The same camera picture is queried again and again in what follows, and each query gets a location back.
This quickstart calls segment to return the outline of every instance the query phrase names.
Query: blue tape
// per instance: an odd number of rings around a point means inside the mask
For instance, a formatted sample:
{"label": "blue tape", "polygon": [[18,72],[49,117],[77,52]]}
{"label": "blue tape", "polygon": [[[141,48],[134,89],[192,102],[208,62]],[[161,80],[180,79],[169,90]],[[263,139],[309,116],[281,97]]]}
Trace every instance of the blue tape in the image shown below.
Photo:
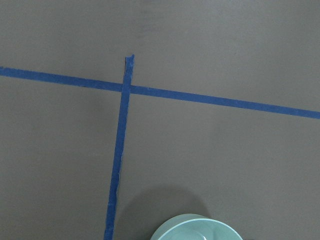
{"label": "blue tape", "polygon": [[125,72],[123,76],[123,84],[121,91],[120,111],[118,119],[118,128],[116,132],[109,201],[105,220],[104,240],[112,240],[115,228],[117,191],[119,186],[122,156],[124,152],[127,116],[130,99],[130,87],[132,74],[134,70],[134,58],[134,55],[127,56],[125,58]]}
{"label": "blue tape", "polygon": [[197,102],[197,103],[221,105],[221,106],[228,106],[228,107],[234,107],[234,108],[270,112],[270,113],[276,113],[276,114],[286,114],[286,115],[293,115],[293,116],[299,116],[299,117],[305,117],[305,118],[320,119],[320,112],[318,111],[310,111],[310,110],[304,110],[304,109],[298,109],[298,108],[292,108],[292,107],[286,107],[286,106],[263,104],[263,103],[257,103],[257,102],[251,102],[251,101],[235,100],[235,99],[216,97],[216,96],[199,95],[199,94],[193,94],[193,93],[187,93],[187,92],[170,91],[170,90],[157,89],[157,88],[144,87],[144,86],[132,85],[131,93],[138,94],[138,95],[166,98],[166,99],[184,100],[184,101]]}
{"label": "blue tape", "polygon": [[63,76],[37,71],[27,71],[8,67],[0,67],[0,76],[35,80],[47,83],[72,85],[92,89],[110,90],[115,92],[121,92],[122,90],[122,84],[120,83],[92,80],[73,76]]}

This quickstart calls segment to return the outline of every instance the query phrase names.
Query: light green bowl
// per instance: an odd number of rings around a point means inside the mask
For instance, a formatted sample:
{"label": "light green bowl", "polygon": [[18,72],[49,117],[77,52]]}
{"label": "light green bowl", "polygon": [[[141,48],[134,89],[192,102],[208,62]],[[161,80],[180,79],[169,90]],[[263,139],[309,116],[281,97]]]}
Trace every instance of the light green bowl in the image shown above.
{"label": "light green bowl", "polygon": [[151,240],[243,240],[227,224],[198,214],[182,214],[162,224]]}

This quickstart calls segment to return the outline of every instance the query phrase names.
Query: floor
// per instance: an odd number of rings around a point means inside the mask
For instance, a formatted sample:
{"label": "floor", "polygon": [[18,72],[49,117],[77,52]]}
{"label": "floor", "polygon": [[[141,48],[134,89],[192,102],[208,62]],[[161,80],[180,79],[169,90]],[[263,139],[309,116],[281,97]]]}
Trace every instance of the floor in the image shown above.
{"label": "floor", "polygon": [[[0,3],[0,66],[320,112],[320,2]],[[120,92],[0,76],[0,239],[103,239]],[[320,237],[320,121],[132,94],[115,240],[196,213]]]}

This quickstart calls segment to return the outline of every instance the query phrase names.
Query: round container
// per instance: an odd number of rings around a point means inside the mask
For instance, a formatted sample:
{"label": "round container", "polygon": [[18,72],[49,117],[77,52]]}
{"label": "round container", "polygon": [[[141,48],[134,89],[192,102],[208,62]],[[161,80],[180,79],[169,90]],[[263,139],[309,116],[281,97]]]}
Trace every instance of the round container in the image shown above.
{"label": "round container", "polygon": [[151,240],[243,240],[227,224],[198,214],[182,214],[163,223]]}

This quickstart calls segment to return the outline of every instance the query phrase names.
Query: painter's tape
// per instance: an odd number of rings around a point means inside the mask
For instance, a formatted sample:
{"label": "painter's tape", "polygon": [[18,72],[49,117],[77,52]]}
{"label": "painter's tape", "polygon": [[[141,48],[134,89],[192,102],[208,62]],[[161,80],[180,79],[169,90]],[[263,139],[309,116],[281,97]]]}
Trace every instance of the painter's tape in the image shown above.
{"label": "painter's tape", "polygon": [[135,56],[127,56],[125,58],[125,72],[123,76],[123,84],[121,91],[120,111],[118,119],[118,128],[116,132],[116,141],[114,149],[113,167],[110,183],[109,201],[107,206],[104,240],[112,240],[115,228],[115,217],[117,207],[117,191],[120,179],[120,170],[122,155],[124,152],[124,143],[127,126],[127,116],[130,99],[130,87],[134,69]]}
{"label": "painter's tape", "polygon": [[146,95],[152,97],[160,97],[166,99],[176,99],[184,100],[197,103],[221,105],[227,107],[250,109],[263,112],[270,112],[276,114],[286,114],[305,118],[320,119],[320,112],[310,111],[286,106],[277,106],[270,104],[263,104],[251,101],[235,100],[230,98],[216,97],[216,96],[206,96],[200,94],[193,94],[187,92],[170,91],[164,89],[157,89],[144,86],[131,86],[131,93],[138,95]]}
{"label": "painter's tape", "polygon": [[122,84],[108,82],[108,81],[99,81],[92,80],[87,78],[73,77],[73,76],[63,76],[57,74],[50,74],[37,71],[28,71],[8,67],[0,67],[0,76],[19,78],[19,79],[28,79],[35,80],[40,82],[55,83],[55,84],[64,84],[72,85],[79,87],[86,87],[92,89],[102,89],[115,92],[121,92]]}

